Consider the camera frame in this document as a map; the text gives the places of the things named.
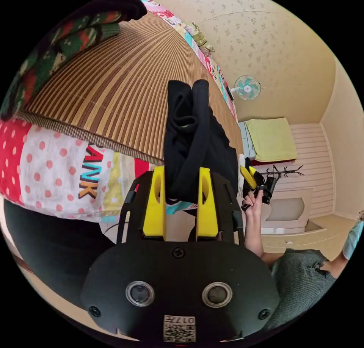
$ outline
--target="green towel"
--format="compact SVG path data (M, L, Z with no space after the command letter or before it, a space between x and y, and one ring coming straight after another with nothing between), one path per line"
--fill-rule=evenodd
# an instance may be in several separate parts
M246 121L259 162L295 160L297 150L286 118Z

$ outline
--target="gray shirt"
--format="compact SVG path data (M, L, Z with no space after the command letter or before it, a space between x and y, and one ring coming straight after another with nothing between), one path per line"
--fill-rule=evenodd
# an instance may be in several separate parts
M273 329L310 309L328 291L335 278L320 267L328 259L314 249L287 249L271 266L280 301L264 327Z

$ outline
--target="patterned wallpaper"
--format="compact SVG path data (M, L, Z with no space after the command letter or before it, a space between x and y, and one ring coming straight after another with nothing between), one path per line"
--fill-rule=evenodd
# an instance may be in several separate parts
M258 79L256 100L235 97L240 121L285 116L291 124L320 122L333 91L334 55L291 12L271 0L155 1L199 25L231 88L241 75Z

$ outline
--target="bamboo mat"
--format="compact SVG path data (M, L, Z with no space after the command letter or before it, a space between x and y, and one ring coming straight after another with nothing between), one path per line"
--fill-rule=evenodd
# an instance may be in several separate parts
M183 37L148 13L60 69L17 118L161 164L167 84L209 84L209 101L237 153L242 138L219 88Z

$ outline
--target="camera lens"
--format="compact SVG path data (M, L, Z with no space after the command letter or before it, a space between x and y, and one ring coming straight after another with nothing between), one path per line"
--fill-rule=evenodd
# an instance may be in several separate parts
M144 281L133 281L126 288L127 299L135 306L148 306L154 300L153 288Z
M144 303L150 297L149 290L143 285L135 285L130 290L130 295L137 303Z
M202 300L209 307L226 306L231 298L231 287L224 282L213 282L207 285L202 292Z
M223 303L228 296L228 292L222 286L212 287L207 293L207 298L212 304Z

